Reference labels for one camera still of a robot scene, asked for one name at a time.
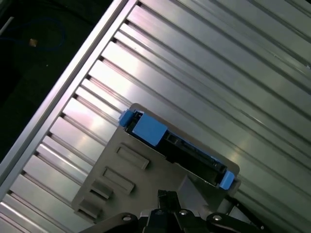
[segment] metal edge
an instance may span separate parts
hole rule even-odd
[[[0,200],[138,0],[114,0],[0,164]]]

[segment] blue plastic latch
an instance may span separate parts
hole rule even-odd
[[[231,171],[226,171],[223,180],[220,183],[220,188],[228,190],[234,181],[234,174]]]
[[[121,125],[122,127],[126,127],[128,123],[130,123],[132,117],[134,116],[134,113],[135,112],[129,109],[124,111],[119,117],[119,125]]]
[[[145,113],[140,117],[133,129],[134,134],[150,143],[152,146],[156,146],[159,143],[166,131],[166,125],[163,125]]]

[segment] metal plate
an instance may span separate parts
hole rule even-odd
[[[83,230],[68,203],[137,102],[237,163],[236,197],[273,227],[308,233],[310,23],[303,0],[115,1],[0,165],[0,213]]]

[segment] dark background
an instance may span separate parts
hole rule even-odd
[[[0,162],[111,2],[15,0],[6,11],[15,19],[1,37],[17,41],[0,40]],[[36,48],[28,46],[31,38]]]

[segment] blue cable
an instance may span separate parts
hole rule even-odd
[[[35,24],[35,23],[38,23],[38,22],[42,22],[42,21],[51,21],[51,22],[54,22],[60,29],[61,31],[61,35],[62,35],[62,38],[61,38],[61,41],[59,42],[59,44],[57,46],[54,46],[54,47],[51,47],[51,48],[47,48],[47,47],[32,47],[34,49],[37,49],[37,50],[42,50],[42,51],[54,51],[54,50],[57,50],[59,47],[61,47],[64,42],[65,42],[65,37],[66,37],[66,31],[65,31],[65,28],[63,26],[63,24],[54,19],[54,18],[50,18],[50,17],[43,17],[43,18],[38,18],[38,19],[34,19],[28,23],[24,23],[24,24],[21,24],[21,25],[18,25],[18,26],[15,26],[15,27],[12,27],[12,28],[9,28],[7,29],[7,31],[14,31],[16,29],[19,29],[19,28],[23,28],[23,27],[27,27],[27,26],[30,26],[32,24]],[[10,38],[10,37],[0,37],[0,40],[6,40],[6,41],[12,41],[14,43],[17,43],[19,45],[24,45],[24,46],[28,46],[28,47],[31,47],[29,46],[29,44],[25,41],[22,41],[22,40],[17,40],[17,39],[14,39],[14,38]]]

